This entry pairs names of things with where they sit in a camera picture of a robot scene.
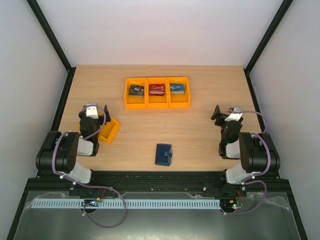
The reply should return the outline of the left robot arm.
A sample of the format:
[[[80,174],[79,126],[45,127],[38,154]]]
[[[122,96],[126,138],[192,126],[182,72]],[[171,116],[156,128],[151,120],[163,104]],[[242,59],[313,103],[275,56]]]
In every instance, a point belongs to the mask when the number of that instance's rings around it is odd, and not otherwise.
[[[93,171],[77,162],[78,156],[94,157],[100,144],[103,127],[111,122],[108,107],[89,103],[79,113],[80,132],[48,132],[37,156],[35,165],[39,171],[52,171],[60,179],[76,184],[89,184]]]

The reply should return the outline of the black card stack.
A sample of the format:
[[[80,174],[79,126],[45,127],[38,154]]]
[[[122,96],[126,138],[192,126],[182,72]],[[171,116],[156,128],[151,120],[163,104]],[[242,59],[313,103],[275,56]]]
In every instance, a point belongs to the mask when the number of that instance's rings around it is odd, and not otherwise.
[[[131,84],[128,90],[128,95],[132,97],[144,97],[145,87],[141,85]]]

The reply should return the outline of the yellow three-compartment bin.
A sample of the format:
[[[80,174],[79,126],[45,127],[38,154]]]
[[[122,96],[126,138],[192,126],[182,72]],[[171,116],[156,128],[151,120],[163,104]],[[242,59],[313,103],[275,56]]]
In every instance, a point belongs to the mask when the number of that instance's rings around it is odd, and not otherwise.
[[[176,77],[138,77],[125,81],[126,109],[188,108],[191,105],[189,79]]]

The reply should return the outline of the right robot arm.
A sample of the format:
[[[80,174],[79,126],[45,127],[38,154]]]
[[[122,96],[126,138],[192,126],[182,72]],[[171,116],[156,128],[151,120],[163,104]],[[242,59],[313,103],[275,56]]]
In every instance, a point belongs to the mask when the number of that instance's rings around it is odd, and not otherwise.
[[[243,185],[248,180],[276,173],[281,160],[271,136],[264,130],[262,133],[242,132],[242,108],[231,107],[228,114],[222,113],[217,105],[211,116],[214,125],[220,127],[218,154],[222,159],[240,160],[225,171],[225,179],[218,183],[218,191],[229,196],[236,185]]]

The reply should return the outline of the small yellow bin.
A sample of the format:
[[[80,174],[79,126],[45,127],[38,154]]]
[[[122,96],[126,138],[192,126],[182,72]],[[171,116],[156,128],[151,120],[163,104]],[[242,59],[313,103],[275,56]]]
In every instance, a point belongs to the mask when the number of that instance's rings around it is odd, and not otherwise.
[[[120,129],[121,124],[117,122],[113,117],[111,117],[111,122],[108,122],[101,127],[80,127],[80,135],[83,138],[86,138],[88,141],[97,141],[106,142],[111,144]]]

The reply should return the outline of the blue leather card holder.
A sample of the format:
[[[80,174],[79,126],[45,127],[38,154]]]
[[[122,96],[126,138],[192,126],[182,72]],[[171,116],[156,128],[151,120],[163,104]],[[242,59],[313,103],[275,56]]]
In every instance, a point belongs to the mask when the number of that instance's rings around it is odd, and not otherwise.
[[[171,144],[158,143],[156,145],[155,165],[166,167],[170,166],[172,163],[172,156]]]

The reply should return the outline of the blue card stack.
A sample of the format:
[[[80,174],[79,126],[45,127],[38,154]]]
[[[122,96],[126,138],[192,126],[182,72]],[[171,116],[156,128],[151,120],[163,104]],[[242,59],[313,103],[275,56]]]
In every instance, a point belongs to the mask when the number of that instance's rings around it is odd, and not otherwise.
[[[185,85],[183,83],[170,83],[169,87],[172,95],[183,95],[185,93]]]

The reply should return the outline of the red card stack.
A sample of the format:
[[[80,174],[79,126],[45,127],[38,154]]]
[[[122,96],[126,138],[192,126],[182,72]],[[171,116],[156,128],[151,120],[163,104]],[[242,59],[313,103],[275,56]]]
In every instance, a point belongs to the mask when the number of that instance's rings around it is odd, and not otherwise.
[[[150,96],[164,96],[166,86],[164,83],[150,84],[148,86],[148,93]]]

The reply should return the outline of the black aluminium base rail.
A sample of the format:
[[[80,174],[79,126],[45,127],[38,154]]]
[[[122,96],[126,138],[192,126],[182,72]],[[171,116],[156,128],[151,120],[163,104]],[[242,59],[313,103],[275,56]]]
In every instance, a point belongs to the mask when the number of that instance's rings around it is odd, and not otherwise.
[[[221,171],[95,171],[93,186],[112,187],[121,194],[126,193],[189,193],[215,199],[231,199],[248,192],[261,192],[260,183],[247,185],[227,184]],[[49,172],[41,172],[28,179],[23,196],[29,192],[65,192],[80,198],[102,196],[99,189],[73,186]]]

